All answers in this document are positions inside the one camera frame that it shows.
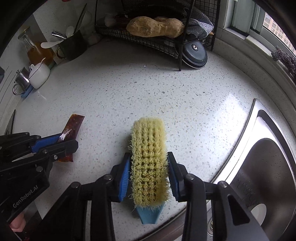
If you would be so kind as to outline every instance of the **brown liquid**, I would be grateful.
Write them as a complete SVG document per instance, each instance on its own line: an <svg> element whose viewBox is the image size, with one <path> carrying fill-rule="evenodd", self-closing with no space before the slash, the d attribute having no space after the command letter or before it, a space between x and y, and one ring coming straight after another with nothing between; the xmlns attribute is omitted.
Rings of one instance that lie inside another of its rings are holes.
<svg viewBox="0 0 296 241"><path fill-rule="evenodd" d="M44 49L41 48L39 42L34 43L36 47L32 47L28 52L27 55L29 57L30 63L31 64L38 64L42 61L42 59L45 57L46 59L43 61L47 66L50 65L53 61L53 54L54 52L52 51L51 48L49 49Z"/></svg>

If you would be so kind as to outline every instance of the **red sauce packet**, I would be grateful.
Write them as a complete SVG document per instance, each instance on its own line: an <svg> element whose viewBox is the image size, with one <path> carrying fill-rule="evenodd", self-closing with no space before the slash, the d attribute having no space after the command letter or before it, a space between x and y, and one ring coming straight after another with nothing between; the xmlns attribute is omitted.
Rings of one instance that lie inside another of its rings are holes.
<svg viewBox="0 0 296 241"><path fill-rule="evenodd" d="M83 115L72 114L57 142L75 140L84 117L85 116ZM73 154L71 153L70 155L61 158L58 161L73 162Z"/></svg>

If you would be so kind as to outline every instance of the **glass jar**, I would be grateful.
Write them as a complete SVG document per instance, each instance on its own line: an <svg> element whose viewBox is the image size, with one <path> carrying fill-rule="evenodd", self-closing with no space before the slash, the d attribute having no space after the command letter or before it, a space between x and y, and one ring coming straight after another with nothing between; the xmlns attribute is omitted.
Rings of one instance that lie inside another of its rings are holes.
<svg viewBox="0 0 296 241"><path fill-rule="evenodd" d="M30 60L30 64L36 65L40 63L43 58L45 58L43 63L45 63L47 66L52 65L54 52L52 51L51 48L49 49L41 48L40 42L33 41L30 27L26 28L19 35L18 39L22 40L25 45L26 52Z"/></svg>

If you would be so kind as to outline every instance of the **white spoon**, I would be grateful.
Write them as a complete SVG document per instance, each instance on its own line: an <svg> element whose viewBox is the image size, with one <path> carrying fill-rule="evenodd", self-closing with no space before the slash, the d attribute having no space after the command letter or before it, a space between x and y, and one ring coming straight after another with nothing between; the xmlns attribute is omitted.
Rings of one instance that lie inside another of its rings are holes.
<svg viewBox="0 0 296 241"><path fill-rule="evenodd" d="M63 40L60 40L60 41L56 41L56 42L43 42L41 43L41 48L44 48L44 49L49 49L59 43L63 42Z"/></svg>
<svg viewBox="0 0 296 241"><path fill-rule="evenodd" d="M66 36L67 38L71 37L74 34L74 27L73 26L69 26L66 29Z"/></svg>

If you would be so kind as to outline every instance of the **ginger root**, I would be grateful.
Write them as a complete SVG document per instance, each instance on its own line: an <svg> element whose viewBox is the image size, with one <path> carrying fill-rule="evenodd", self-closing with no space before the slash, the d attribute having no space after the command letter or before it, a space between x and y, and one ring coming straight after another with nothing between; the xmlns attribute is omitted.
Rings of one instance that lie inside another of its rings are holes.
<svg viewBox="0 0 296 241"><path fill-rule="evenodd" d="M126 30L139 37L166 36L176 38L183 33L184 24L175 18L157 17L156 20L149 17L133 18Z"/></svg>

